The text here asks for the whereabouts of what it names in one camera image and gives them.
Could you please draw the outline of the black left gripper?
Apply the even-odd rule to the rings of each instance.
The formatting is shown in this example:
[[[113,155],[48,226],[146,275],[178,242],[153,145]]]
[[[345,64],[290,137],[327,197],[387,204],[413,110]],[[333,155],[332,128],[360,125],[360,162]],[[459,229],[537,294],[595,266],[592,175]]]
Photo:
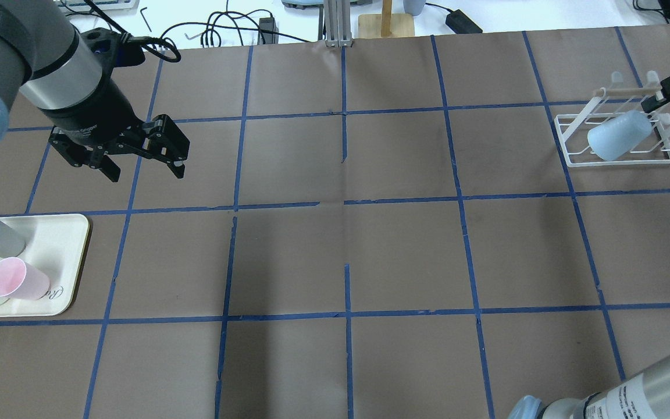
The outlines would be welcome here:
[[[88,165],[117,183],[122,170],[110,157],[134,154],[158,160],[176,178],[184,178],[188,137],[167,114],[149,122],[140,119],[112,81],[100,83],[83,102],[49,111],[48,116],[54,123],[49,143],[74,167]]]

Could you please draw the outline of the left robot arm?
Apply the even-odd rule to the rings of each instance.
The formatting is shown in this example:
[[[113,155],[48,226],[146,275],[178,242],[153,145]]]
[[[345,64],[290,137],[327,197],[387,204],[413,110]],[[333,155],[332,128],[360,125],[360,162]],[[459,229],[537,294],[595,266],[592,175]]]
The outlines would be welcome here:
[[[167,38],[136,37],[115,22],[80,32],[51,1],[0,1],[0,141],[21,94],[51,121],[49,143],[69,165],[117,182],[112,156],[135,154],[181,179],[187,136],[168,115],[140,119],[112,80],[114,69],[144,63],[146,52],[181,58]]]

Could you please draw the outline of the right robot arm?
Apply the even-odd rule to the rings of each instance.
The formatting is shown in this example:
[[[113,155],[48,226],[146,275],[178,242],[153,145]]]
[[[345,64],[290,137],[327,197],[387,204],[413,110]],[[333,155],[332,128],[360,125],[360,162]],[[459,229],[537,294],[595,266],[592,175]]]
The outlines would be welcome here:
[[[670,164],[670,76],[649,71],[640,88],[625,88],[619,72],[582,111],[555,116],[566,165]],[[510,418],[670,418],[670,355],[606,392],[549,404],[527,395]]]

